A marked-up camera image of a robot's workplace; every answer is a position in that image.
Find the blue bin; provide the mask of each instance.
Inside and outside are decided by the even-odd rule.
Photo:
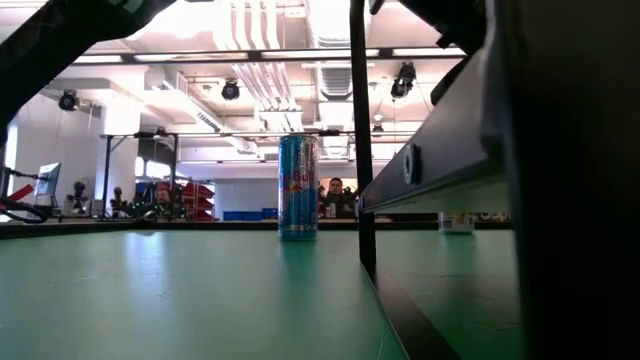
[[[225,211],[222,213],[224,221],[242,221],[242,211]]]
[[[262,221],[262,211],[243,211],[242,220],[244,221]]]
[[[262,209],[262,218],[263,219],[277,219],[278,218],[278,209],[263,208]]]

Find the green table surface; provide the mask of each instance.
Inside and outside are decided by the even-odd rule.
[[[0,359],[403,359],[356,232],[0,241]]]
[[[379,267],[461,358],[524,358],[512,231],[376,234]]]
[[[380,268],[463,359],[522,357],[513,237],[379,231]],[[357,232],[0,241],[0,359],[403,359]]]

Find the pillar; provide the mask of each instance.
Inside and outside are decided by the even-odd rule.
[[[113,98],[105,102],[102,111],[104,134],[125,135],[133,134],[140,130],[140,113],[142,104],[135,99],[121,94],[114,94]],[[112,148],[119,143],[119,139],[113,139]],[[135,164],[138,156],[138,140],[127,138],[111,152],[109,163],[109,183],[107,186],[108,201],[113,198],[113,189],[122,189],[122,198],[130,201],[135,195]],[[105,171],[106,140],[100,141],[97,161],[98,179],[95,188],[95,198],[102,199],[103,179]]]

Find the blue can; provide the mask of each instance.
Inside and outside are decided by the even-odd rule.
[[[282,240],[315,240],[318,232],[318,141],[285,136],[279,151],[278,231]]]

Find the ventilation pipe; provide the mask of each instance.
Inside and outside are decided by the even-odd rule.
[[[173,86],[171,84],[187,84],[187,80],[180,74],[175,73],[175,76],[168,76],[163,68],[159,66],[152,66],[145,72],[145,84],[156,91],[160,88],[167,88],[166,91],[172,92],[175,96],[175,101],[179,104],[180,108],[184,110],[191,117],[199,122],[202,122],[213,129],[214,132],[233,132],[233,130],[225,128],[222,123],[215,117],[215,115],[209,113],[204,107],[194,99],[190,98],[185,92],[185,86]],[[255,142],[249,142],[244,139],[224,137],[226,142],[231,144],[239,153],[242,154],[258,154],[258,145]]]
[[[267,42],[269,48],[278,50],[280,44],[278,42],[278,16],[276,13],[276,0],[266,0],[265,6],[267,10]],[[289,78],[284,67],[284,63],[272,64],[273,66],[273,81],[281,85],[281,91],[283,97],[289,102],[289,109],[296,109],[296,100],[291,92],[289,85]]]
[[[307,25],[309,38],[314,48],[349,48],[349,8],[344,0],[306,0]],[[365,11],[365,34],[368,33],[371,16]],[[325,128],[351,130],[353,123],[353,105],[346,102],[352,93],[351,68],[349,62],[343,62],[344,68],[318,68],[315,70],[318,98],[325,100],[318,104],[318,116]],[[329,156],[345,156],[348,152],[348,138],[335,139],[342,143],[332,143],[332,149],[326,149]]]
[[[231,26],[231,5],[228,0],[216,1],[213,4],[212,13],[215,14],[213,20],[213,42],[218,50],[237,50],[235,41],[233,40],[233,31]],[[231,68],[238,78],[244,83],[247,91],[256,100],[256,106],[260,109],[268,109],[271,107],[269,100],[263,96],[258,84],[253,81],[246,65],[233,64]]]
[[[250,50],[251,49],[251,45],[249,45],[249,41],[247,41],[247,35],[246,35],[246,27],[245,27],[245,1],[244,0],[235,0],[235,4],[236,4],[236,36],[235,36],[235,40],[238,44],[238,46],[240,47],[241,50]],[[263,96],[265,96],[270,104],[271,104],[271,108],[272,109],[278,109],[278,101],[276,100],[275,96],[273,95],[273,92],[271,91],[271,86],[269,85],[269,82],[267,81],[267,79],[265,79],[262,70],[260,69],[260,65],[259,64],[249,64],[246,65],[247,68],[249,69],[249,72],[252,76],[252,79],[254,79],[256,81],[256,83],[258,83],[258,86],[263,94]]]
[[[251,41],[253,42],[255,48],[258,50],[265,49],[264,41],[262,40],[261,11],[262,9],[260,8],[260,0],[251,0]],[[276,88],[276,93],[278,95],[278,98],[280,99],[281,108],[289,107],[289,105],[287,104],[286,96],[282,89],[282,85],[276,77],[273,64],[264,64],[264,68],[271,77],[271,80],[273,81],[273,84]]]

